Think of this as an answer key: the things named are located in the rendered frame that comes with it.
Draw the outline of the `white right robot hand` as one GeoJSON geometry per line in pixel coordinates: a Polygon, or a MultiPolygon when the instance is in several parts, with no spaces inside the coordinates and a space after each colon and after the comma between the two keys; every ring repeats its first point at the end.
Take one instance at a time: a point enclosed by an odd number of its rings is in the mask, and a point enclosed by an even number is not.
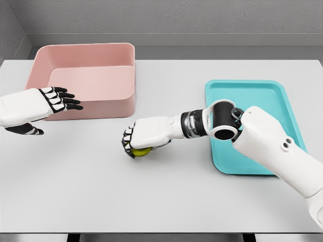
{"type": "Polygon", "coordinates": [[[132,149],[151,147],[152,151],[170,143],[168,120],[166,116],[141,118],[129,125],[122,137],[122,146],[126,154],[132,157],[132,149]]]}

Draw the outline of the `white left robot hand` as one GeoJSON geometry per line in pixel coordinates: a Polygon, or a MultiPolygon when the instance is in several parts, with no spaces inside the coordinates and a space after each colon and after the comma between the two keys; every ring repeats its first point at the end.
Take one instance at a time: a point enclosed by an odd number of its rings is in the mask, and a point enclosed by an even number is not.
{"type": "Polygon", "coordinates": [[[82,110],[81,101],[62,87],[31,88],[0,97],[0,126],[20,135],[43,135],[32,122],[50,115],[82,110]]]}

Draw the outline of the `yellow-green tennis ball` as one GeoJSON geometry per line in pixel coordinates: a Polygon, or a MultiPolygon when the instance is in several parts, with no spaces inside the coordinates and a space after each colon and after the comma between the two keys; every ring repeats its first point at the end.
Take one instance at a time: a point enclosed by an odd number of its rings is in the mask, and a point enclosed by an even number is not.
{"type": "Polygon", "coordinates": [[[130,154],[132,155],[133,158],[136,158],[136,157],[146,156],[150,152],[151,152],[151,147],[148,147],[148,148],[144,148],[144,149],[132,149],[130,151],[130,154]]]}

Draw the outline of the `pink basket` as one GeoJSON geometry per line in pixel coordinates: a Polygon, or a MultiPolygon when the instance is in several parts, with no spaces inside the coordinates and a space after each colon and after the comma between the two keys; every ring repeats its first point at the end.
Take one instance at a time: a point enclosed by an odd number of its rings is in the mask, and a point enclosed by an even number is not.
{"type": "Polygon", "coordinates": [[[135,47],[130,43],[47,45],[38,50],[25,89],[62,87],[82,110],[48,120],[129,117],[135,112],[135,47]]]}

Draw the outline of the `blue tray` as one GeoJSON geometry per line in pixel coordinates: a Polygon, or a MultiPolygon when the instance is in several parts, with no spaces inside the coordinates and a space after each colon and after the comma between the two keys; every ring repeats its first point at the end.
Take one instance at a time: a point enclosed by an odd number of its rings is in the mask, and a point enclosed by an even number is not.
{"type": "MultiPolygon", "coordinates": [[[[265,80],[211,80],[205,85],[206,105],[228,99],[236,107],[246,110],[258,106],[275,117],[284,131],[304,151],[306,150],[294,112],[284,87],[276,81],[265,80]]],[[[271,175],[255,161],[236,151],[230,141],[211,138],[212,160],[215,167],[225,174],[271,175]]]]}

